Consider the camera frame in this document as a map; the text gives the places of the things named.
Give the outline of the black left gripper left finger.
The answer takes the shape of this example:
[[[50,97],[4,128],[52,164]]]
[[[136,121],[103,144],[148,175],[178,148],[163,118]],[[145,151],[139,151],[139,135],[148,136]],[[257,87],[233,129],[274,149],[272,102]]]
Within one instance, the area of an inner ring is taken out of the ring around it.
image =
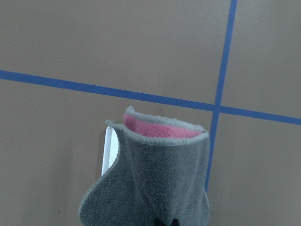
[[[159,218],[155,218],[153,223],[154,226],[164,226],[164,223]]]

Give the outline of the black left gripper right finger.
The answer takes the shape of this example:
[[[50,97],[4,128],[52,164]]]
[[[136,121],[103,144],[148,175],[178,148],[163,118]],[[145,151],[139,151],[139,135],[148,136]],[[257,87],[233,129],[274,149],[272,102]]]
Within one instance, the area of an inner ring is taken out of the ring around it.
[[[180,223],[179,223],[179,220],[178,219],[173,219],[172,223],[171,223],[171,226],[179,226]]]

